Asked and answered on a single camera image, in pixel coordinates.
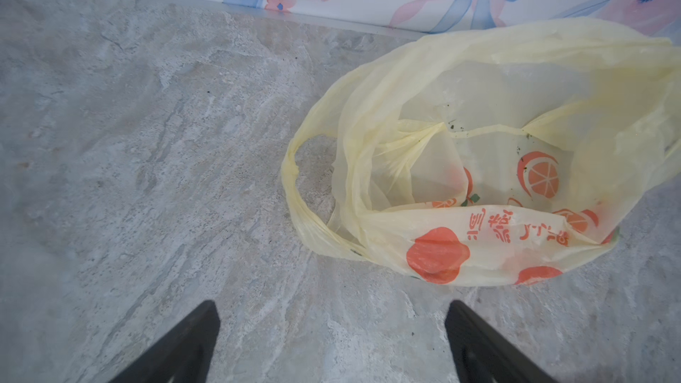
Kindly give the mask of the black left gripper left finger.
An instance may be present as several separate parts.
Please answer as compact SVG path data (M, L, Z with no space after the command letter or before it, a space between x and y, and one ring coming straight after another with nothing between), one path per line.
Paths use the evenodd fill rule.
M205 382L220 331L216 303L202 302L113 382Z

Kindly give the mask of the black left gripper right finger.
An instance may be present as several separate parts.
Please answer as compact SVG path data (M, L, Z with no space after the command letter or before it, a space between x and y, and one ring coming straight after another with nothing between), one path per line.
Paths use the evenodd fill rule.
M450 304L444 326L461 382L554 381L462 301Z

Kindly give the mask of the pale yellow plastic bag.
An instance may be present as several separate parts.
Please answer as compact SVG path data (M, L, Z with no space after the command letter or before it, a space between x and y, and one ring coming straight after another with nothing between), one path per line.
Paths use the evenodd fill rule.
M347 73L281 180L314 252L494 287L603 255L679 171L679 47L577 18L426 35Z

